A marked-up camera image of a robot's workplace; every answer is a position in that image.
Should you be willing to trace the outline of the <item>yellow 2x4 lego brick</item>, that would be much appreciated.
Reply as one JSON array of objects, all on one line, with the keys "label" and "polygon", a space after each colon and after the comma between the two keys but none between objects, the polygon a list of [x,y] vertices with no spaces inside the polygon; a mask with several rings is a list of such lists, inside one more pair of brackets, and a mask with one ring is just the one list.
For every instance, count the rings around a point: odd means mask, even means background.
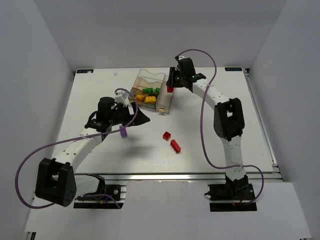
[{"label": "yellow 2x4 lego brick", "polygon": [[138,101],[143,101],[145,98],[146,98],[146,96],[143,95],[143,94],[137,94],[137,95],[136,95],[136,99],[137,99]]}]

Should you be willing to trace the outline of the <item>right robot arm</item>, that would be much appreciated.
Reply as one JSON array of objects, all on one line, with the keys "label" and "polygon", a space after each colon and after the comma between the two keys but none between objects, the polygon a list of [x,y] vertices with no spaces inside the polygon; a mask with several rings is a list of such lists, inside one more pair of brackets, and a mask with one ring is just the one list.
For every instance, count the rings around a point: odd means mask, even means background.
[{"label": "right robot arm", "polygon": [[248,176],[243,168],[241,139],[245,120],[242,103],[239,98],[229,98],[217,90],[206,76],[196,73],[193,61],[189,57],[176,56],[176,67],[171,67],[166,82],[166,91],[172,93],[175,88],[186,88],[202,98],[213,110],[213,129],[221,139],[226,166],[226,187],[238,192],[249,185]]}]

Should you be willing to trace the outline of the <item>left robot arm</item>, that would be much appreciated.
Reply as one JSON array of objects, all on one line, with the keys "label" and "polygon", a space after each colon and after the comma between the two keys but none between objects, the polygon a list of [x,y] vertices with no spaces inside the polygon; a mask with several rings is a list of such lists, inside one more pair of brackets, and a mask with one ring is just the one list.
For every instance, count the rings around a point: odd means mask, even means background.
[{"label": "left robot arm", "polygon": [[73,140],[52,159],[44,158],[39,163],[35,196],[63,207],[69,206],[77,192],[76,169],[104,141],[112,127],[139,126],[150,121],[134,102],[131,106],[134,114],[130,114],[127,105],[116,102],[112,97],[100,98],[97,110],[89,116],[79,139]]}]

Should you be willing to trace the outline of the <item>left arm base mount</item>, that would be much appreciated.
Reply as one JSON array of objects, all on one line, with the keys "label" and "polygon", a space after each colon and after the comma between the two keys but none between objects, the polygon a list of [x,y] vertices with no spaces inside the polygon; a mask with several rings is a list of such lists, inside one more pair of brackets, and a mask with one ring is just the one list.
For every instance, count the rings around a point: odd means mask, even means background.
[{"label": "left arm base mount", "polygon": [[119,210],[124,205],[127,185],[98,174],[77,175],[75,209]]}]

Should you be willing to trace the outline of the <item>yellow rounded lego brick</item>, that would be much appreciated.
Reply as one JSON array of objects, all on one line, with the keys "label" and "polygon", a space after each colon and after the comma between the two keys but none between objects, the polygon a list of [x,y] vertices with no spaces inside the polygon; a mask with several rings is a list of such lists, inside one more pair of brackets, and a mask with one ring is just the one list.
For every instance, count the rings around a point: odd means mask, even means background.
[{"label": "yellow rounded lego brick", "polygon": [[144,99],[145,104],[155,105],[157,98],[155,96],[146,96]]}]

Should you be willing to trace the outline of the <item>red curved lego brick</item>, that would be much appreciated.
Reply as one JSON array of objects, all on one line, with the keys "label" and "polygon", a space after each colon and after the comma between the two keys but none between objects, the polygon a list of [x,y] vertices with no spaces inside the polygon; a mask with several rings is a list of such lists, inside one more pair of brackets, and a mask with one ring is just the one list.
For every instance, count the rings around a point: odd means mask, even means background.
[{"label": "red curved lego brick", "polygon": [[171,86],[168,86],[167,87],[167,92],[168,93],[172,93],[174,91],[174,88],[173,87],[171,87]]}]

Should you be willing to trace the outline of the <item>red 2x2 lego brick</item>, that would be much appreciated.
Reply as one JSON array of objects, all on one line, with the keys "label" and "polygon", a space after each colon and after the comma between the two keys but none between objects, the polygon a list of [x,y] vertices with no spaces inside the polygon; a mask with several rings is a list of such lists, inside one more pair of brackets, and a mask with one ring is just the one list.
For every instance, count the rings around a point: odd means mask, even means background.
[{"label": "red 2x2 lego brick", "polygon": [[171,138],[171,134],[168,132],[168,131],[166,131],[164,134],[163,134],[163,139],[165,139],[166,141],[168,141],[170,138]]}]

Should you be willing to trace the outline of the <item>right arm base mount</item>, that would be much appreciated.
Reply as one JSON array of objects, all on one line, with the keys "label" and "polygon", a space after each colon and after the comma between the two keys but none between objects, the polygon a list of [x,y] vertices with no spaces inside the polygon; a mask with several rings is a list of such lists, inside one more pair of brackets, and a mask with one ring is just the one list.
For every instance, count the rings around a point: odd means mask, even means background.
[{"label": "right arm base mount", "polygon": [[225,178],[225,183],[208,185],[204,197],[209,199],[211,212],[256,212],[255,192],[245,175],[239,180]]}]

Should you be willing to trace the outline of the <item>green 2x2 lego brick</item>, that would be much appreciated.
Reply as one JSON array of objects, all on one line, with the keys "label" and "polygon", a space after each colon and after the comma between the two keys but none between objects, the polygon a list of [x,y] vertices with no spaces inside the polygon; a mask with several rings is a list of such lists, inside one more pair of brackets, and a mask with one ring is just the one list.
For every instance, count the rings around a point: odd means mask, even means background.
[{"label": "green 2x2 lego brick", "polygon": [[152,88],[152,87],[150,87],[150,88],[143,88],[142,91],[143,91],[144,93],[153,92],[153,88]]}]

